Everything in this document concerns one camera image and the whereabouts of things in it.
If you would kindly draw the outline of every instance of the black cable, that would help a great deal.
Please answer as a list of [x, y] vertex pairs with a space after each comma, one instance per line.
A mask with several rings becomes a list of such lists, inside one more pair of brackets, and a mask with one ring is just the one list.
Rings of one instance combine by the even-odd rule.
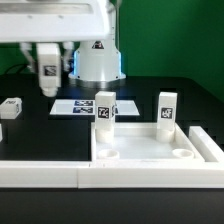
[[11, 67], [9, 67], [8, 69], [6, 69], [5, 70], [5, 72], [3, 73], [4, 75], [7, 75], [9, 72], [10, 72], [10, 70], [12, 70], [12, 69], [14, 69], [14, 68], [16, 68], [16, 67], [24, 67], [24, 66], [27, 66], [27, 64], [17, 64], [17, 65], [13, 65], [13, 66], [11, 66]]
[[122, 0], [116, 0], [115, 7], [112, 7], [108, 10], [108, 13], [112, 13], [116, 9], [118, 9], [122, 4]]
[[24, 69], [27, 68], [27, 64], [24, 64], [21, 68], [19, 68], [17, 71], [16, 71], [16, 74], [20, 74]]

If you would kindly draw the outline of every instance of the white panel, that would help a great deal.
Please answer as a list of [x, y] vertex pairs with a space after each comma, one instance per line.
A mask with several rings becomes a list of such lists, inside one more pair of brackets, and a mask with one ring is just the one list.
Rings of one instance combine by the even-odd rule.
[[206, 161], [224, 162], [222, 149], [201, 127], [190, 127], [189, 139]]
[[0, 187], [77, 188], [78, 162], [0, 162]]
[[0, 0], [0, 42], [105, 39], [107, 0]]

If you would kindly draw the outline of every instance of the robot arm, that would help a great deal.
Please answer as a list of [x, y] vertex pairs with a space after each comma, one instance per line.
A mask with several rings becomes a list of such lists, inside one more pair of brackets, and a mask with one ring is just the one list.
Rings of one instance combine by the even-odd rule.
[[108, 11], [109, 0], [0, 0], [0, 43], [19, 42], [31, 71], [30, 43], [37, 43], [39, 84], [52, 97], [61, 84], [60, 49], [52, 42], [64, 43], [66, 69], [74, 41], [107, 38]]

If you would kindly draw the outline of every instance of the blue light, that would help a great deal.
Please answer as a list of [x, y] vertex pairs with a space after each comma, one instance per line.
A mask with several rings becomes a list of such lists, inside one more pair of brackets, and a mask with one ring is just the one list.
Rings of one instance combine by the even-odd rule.
[[77, 75], [77, 52], [74, 52], [73, 75]]

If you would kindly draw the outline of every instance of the white block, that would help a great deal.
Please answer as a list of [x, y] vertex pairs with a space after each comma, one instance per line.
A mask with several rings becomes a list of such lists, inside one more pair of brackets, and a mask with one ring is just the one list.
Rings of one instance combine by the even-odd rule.
[[61, 54], [58, 44], [37, 44], [39, 85], [48, 97], [61, 86]]
[[172, 142], [175, 132], [177, 93], [161, 92], [159, 95], [157, 140]]
[[111, 142], [114, 136], [116, 93], [100, 91], [95, 97], [96, 139], [100, 142]]
[[20, 98], [8, 98], [0, 106], [1, 119], [15, 119], [22, 111]]
[[0, 124], [0, 142], [2, 141], [2, 125]]

